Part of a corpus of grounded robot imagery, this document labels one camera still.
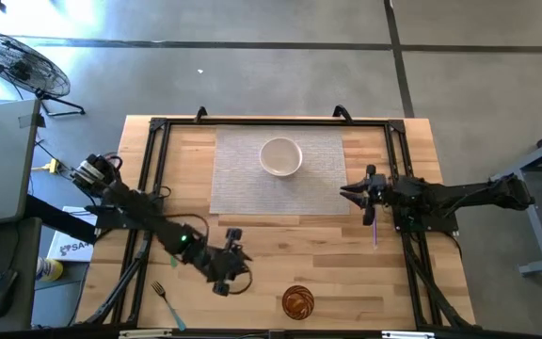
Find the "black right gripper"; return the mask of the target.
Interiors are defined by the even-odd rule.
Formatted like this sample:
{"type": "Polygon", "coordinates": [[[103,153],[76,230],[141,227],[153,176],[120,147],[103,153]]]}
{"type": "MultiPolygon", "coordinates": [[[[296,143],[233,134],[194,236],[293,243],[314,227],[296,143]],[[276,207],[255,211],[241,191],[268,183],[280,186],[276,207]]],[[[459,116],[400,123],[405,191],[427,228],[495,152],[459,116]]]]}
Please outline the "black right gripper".
{"type": "Polygon", "coordinates": [[[384,174],[376,173],[375,165],[367,166],[365,180],[341,186],[340,190],[347,191],[345,197],[359,208],[364,208],[364,225],[374,223],[376,205],[388,207],[395,203],[392,186],[384,174]]]}

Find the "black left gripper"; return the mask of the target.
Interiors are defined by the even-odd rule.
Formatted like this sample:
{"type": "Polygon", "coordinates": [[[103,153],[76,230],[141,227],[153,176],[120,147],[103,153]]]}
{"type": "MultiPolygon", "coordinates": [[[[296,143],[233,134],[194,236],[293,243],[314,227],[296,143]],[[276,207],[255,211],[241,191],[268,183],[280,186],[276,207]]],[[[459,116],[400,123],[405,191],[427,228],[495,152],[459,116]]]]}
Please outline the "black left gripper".
{"type": "Polygon", "coordinates": [[[233,282],[238,276],[249,272],[247,261],[252,258],[243,251],[243,246],[239,243],[242,234],[241,229],[229,228],[224,248],[207,248],[210,258],[205,276],[208,283],[213,283],[213,292],[219,296],[240,295],[248,290],[248,285],[240,290],[231,290],[228,284],[228,281],[233,282]]]}

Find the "amber glass cup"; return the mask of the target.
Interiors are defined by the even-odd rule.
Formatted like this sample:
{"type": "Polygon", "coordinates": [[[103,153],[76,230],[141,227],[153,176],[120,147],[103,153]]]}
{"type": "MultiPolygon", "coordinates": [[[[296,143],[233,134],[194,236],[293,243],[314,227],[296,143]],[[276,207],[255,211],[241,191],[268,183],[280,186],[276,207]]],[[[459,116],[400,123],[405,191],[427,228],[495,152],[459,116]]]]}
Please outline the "amber glass cup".
{"type": "Polygon", "coordinates": [[[294,320],[304,320],[312,314],[314,297],[305,286],[293,285],[289,287],[281,298],[282,310],[294,320]]]}

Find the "fork with teal handle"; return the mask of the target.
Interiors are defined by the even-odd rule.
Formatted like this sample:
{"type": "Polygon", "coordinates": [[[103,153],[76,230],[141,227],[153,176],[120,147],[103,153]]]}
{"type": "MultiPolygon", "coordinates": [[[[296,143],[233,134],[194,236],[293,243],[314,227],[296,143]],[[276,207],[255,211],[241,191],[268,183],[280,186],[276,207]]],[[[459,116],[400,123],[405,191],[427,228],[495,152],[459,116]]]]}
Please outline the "fork with teal handle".
{"type": "Polygon", "coordinates": [[[168,301],[167,299],[167,292],[165,290],[165,288],[162,286],[161,283],[159,283],[158,281],[154,281],[152,284],[151,284],[151,287],[152,289],[155,291],[155,293],[165,302],[165,304],[167,305],[172,317],[174,318],[175,322],[176,322],[176,325],[177,325],[177,328],[180,330],[180,331],[185,331],[187,329],[185,323],[183,322],[183,320],[181,319],[181,317],[178,315],[177,311],[171,306],[170,302],[168,301]]]}

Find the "grey woven placemat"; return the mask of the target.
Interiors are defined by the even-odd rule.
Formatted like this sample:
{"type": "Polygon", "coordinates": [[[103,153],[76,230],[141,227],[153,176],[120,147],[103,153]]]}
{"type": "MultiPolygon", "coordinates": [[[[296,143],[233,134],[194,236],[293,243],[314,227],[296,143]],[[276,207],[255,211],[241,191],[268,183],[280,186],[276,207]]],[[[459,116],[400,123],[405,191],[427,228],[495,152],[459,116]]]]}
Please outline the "grey woven placemat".
{"type": "Polygon", "coordinates": [[[232,215],[348,215],[342,131],[327,126],[221,125],[216,128],[210,212],[232,215]],[[294,141],[303,161],[286,177],[261,165],[276,137],[294,141]]]}

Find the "white round bowl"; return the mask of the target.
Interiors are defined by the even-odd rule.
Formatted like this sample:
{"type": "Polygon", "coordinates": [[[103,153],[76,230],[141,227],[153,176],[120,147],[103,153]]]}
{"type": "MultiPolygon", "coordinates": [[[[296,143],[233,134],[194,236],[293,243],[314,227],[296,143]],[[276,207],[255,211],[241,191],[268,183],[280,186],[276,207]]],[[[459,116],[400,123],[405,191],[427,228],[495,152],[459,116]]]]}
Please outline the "white round bowl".
{"type": "Polygon", "coordinates": [[[271,175],[287,177],[296,173],[303,162],[301,148],[286,137],[276,137],[264,143],[259,151],[263,169],[271,175]]]}

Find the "white label strip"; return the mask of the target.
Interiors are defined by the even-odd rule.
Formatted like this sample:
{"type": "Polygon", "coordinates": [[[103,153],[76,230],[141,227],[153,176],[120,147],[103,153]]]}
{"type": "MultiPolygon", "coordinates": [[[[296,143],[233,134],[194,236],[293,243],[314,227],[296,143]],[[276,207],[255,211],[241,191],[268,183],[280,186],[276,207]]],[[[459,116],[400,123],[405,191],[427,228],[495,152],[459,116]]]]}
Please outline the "white label strip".
{"type": "Polygon", "coordinates": [[[118,339],[165,339],[172,335],[171,329],[139,329],[120,331],[118,339]]]}
{"type": "Polygon", "coordinates": [[[436,339],[433,332],[424,331],[382,331],[382,339],[436,339]]]}

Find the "white printed box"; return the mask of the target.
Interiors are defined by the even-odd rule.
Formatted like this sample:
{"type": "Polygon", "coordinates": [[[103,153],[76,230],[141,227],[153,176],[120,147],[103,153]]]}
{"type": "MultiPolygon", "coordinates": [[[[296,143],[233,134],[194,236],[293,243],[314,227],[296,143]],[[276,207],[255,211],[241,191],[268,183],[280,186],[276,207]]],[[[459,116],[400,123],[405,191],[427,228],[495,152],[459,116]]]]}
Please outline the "white printed box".
{"type": "MultiPolygon", "coordinates": [[[[69,212],[76,218],[95,225],[97,217],[82,207],[64,206],[64,212],[69,212]]],[[[47,259],[60,262],[89,263],[93,253],[93,246],[85,241],[78,240],[60,231],[55,231],[52,243],[48,250],[47,259]]]]}

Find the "black support beam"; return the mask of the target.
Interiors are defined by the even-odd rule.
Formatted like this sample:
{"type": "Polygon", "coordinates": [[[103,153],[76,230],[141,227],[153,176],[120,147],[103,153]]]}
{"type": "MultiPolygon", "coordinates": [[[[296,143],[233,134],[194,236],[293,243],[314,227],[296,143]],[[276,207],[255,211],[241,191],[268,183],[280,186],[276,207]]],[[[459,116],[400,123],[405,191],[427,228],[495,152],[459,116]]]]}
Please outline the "black support beam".
{"type": "Polygon", "coordinates": [[[40,218],[45,226],[90,245],[96,243],[96,228],[93,225],[32,195],[26,197],[24,216],[40,218]]]}

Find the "yellow bottle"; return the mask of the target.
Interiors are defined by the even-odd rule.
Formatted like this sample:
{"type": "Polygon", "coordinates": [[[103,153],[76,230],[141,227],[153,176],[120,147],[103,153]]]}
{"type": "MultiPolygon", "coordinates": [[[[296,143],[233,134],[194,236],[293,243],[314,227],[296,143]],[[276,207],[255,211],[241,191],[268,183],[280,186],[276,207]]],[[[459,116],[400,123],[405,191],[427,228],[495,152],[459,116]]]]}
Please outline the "yellow bottle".
{"type": "Polygon", "coordinates": [[[39,257],[35,280],[38,282],[53,282],[61,277],[63,265],[54,259],[39,257]]]}

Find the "dark grey side table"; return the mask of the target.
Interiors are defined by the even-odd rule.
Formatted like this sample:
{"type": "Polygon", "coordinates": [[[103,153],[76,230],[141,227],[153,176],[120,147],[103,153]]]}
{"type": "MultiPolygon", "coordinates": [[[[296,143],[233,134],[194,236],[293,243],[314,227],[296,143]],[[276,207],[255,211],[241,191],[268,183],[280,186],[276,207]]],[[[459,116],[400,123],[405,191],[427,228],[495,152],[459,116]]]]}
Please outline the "dark grey side table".
{"type": "Polygon", "coordinates": [[[11,307],[0,317],[0,332],[30,328],[40,229],[35,218],[0,224],[0,271],[12,268],[19,273],[11,307]]]}

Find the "black computer mouse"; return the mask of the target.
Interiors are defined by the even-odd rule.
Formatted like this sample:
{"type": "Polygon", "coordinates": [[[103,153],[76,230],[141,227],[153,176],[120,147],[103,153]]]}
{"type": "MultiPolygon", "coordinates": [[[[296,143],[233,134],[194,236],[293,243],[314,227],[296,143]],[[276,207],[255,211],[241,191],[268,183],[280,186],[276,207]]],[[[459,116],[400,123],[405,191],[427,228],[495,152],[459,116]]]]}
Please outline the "black computer mouse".
{"type": "Polygon", "coordinates": [[[0,271],[0,317],[4,316],[11,307],[18,276],[18,271],[12,268],[0,271]]]}

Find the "grey tape piece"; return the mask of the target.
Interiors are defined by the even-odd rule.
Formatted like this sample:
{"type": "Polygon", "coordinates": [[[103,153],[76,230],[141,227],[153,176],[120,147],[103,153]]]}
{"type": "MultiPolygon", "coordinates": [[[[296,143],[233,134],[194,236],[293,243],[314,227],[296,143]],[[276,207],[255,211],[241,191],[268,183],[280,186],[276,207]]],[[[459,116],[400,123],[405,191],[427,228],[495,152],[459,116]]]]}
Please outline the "grey tape piece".
{"type": "Polygon", "coordinates": [[[45,120],[40,113],[20,116],[18,118],[18,123],[21,129],[27,127],[46,127],[45,120]]]}

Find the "black floor fan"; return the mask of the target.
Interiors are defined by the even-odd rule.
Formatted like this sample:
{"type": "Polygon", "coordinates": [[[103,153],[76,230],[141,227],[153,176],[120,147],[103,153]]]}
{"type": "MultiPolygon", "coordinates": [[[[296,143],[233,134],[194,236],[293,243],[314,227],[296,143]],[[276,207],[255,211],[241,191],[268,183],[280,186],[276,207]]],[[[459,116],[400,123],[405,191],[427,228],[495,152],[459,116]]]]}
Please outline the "black floor fan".
{"type": "Polygon", "coordinates": [[[49,117],[85,115],[85,109],[62,100],[71,91],[69,77],[49,58],[10,36],[0,33],[0,77],[41,101],[49,117]]]}

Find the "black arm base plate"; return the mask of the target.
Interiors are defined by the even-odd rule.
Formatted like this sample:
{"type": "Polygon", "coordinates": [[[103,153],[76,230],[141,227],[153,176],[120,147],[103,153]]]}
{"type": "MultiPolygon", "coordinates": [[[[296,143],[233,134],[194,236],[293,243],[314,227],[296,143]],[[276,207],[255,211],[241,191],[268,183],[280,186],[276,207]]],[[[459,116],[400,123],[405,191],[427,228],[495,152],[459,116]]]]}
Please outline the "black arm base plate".
{"type": "Polygon", "coordinates": [[[426,213],[414,207],[393,206],[394,227],[398,232],[441,232],[459,231],[455,215],[446,218],[426,213]]]}

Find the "black metal table frame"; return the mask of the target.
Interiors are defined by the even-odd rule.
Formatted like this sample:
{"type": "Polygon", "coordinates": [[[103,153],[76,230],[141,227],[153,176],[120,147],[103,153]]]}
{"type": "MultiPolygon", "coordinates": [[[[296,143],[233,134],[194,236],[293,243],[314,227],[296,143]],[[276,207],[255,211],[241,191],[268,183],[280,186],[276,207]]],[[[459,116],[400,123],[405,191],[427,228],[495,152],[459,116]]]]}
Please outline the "black metal table frame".
{"type": "MultiPolygon", "coordinates": [[[[145,154],[151,118],[128,116],[120,140],[124,160],[122,179],[136,186],[145,154]]],[[[377,126],[347,126],[338,118],[269,118],[271,126],[304,122],[338,122],[345,149],[348,184],[360,180],[368,164],[388,173],[385,133],[377,126]]],[[[397,119],[404,124],[413,174],[429,182],[442,182],[435,142],[428,119],[397,119]]],[[[350,206],[348,215],[210,215],[216,148],[216,126],[171,127],[163,185],[172,192],[165,212],[193,213],[207,218],[214,246],[225,243],[228,228],[243,230],[241,244],[253,283],[240,295],[221,297],[192,266],[171,266],[171,257],[154,239],[145,267],[145,287],[136,316],[139,328],[170,328],[175,321],[164,301],[151,288],[160,282],[167,299],[188,330],[414,330],[415,320],[401,236],[394,231],[391,210],[379,207],[379,245],[372,229],[362,225],[362,211],[350,206]],[[304,320],[293,320],[282,309],[282,295],[293,285],[307,287],[314,308],[304,320]]],[[[113,231],[98,241],[86,277],[77,321],[86,321],[118,281],[128,231],[113,231]]],[[[427,235],[434,278],[455,310],[475,322],[464,268],[453,240],[427,235]]]]}

